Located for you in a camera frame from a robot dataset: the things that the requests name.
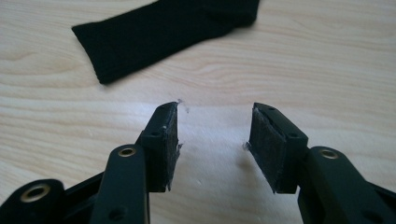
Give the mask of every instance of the table surface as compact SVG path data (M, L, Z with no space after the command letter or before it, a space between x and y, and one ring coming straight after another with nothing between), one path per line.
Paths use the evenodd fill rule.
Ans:
M261 1L251 27L100 85L71 26L148 3L0 2L0 203L33 180L100 173L172 101L183 147L152 223L302 223L297 196L273 194L243 149L254 102L396 191L394 0Z

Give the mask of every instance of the black cloth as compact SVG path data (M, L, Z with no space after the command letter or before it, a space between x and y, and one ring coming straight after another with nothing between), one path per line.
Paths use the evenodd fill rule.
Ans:
M260 0L160 0L72 28L102 84L256 20Z

